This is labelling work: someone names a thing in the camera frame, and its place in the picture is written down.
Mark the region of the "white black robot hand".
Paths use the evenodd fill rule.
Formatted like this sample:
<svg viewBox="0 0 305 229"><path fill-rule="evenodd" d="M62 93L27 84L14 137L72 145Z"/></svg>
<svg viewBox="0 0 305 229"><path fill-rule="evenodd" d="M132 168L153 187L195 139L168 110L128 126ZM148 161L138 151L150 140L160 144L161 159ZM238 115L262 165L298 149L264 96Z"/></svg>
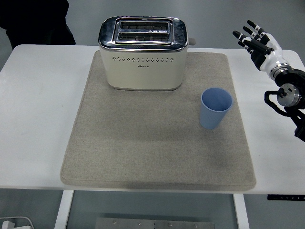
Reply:
<svg viewBox="0 0 305 229"><path fill-rule="evenodd" d="M238 44L249 54L255 67L270 74L272 69L280 64L288 63L283 58L283 50L274 36L264 31L262 27L248 20L248 27L244 26L246 34L233 31Z"/></svg>

